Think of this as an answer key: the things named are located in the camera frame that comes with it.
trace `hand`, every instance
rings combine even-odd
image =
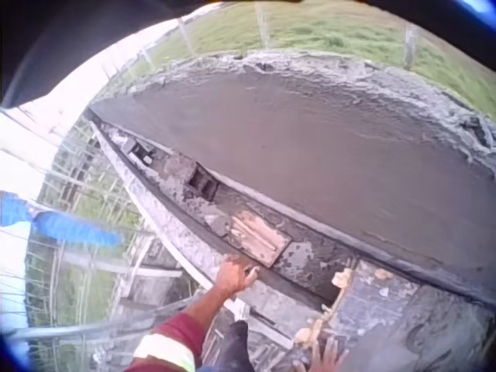
[[[319,343],[315,341],[312,349],[312,365],[308,372],[336,372],[348,354],[348,350],[344,350],[338,357],[338,346],[338,341],[329,337],[325,343],[324,357],[321,358]],[[294,362],[294,368],[297,372],[306,372],[305,366],[299,360]]]
[[[214,289],[225,295],[226,298],[231,298],[236,293],[247,289],[255,282],[260,270],[258,266],[251,267],[252,265],[248,260],[236,255],[226,255],[224,262],[220,265]],[[246,271],[250,268],[250,273],[246,275]]]

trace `metal rod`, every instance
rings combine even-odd
[[[11,332],[4,333],[4,337],[9,342],[29,341],[35,339],[72,339],[74,337],[81,337],[95,333],[104,332],[110,329],[117,329],[123,326],[132,325],[135,322],[161,317],[171,317],[177,314],[183,308],[188,306],[194,298],[189,297],[184,300],[174,302],[169,305],[161,306],[148,312],[141,314],[124,317],[109,322],[100,322],[87,325],[71,325],[68,327],[31,327],[23,329],[14,329]]]

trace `fence post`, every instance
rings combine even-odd
[[[405,30],[405,57],[403,59],[403,68],[410,71],[415,61],[415,50],[417,48],[417,39],[420,28],[413,23],[406,25]]]

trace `concrete debris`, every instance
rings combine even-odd
[[[231,230],[232,221],[228,215],[206,215],[204,218],[210,229],[221,238]]]
[[[389,288],[388,287],[382,288],[379,291],[379,295],[381,295],[382,297],[387,297],[389,295]]]
[[[338,288],[344,289],[350,284],[352,270],[349,268],[344,269],[340,273],[335,273],[332,283]]]
[[[393,277],[393,274],[385,269],[377,269],[374,272],[374,276],[380,281],[386,281],[388,279],[391,279]]]

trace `wood piece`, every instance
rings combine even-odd
[[[241,211],[232,217],[230,230],[234,240],[253,258],[271,267],[291,242],[291,237],[269,226],[252,212]]]

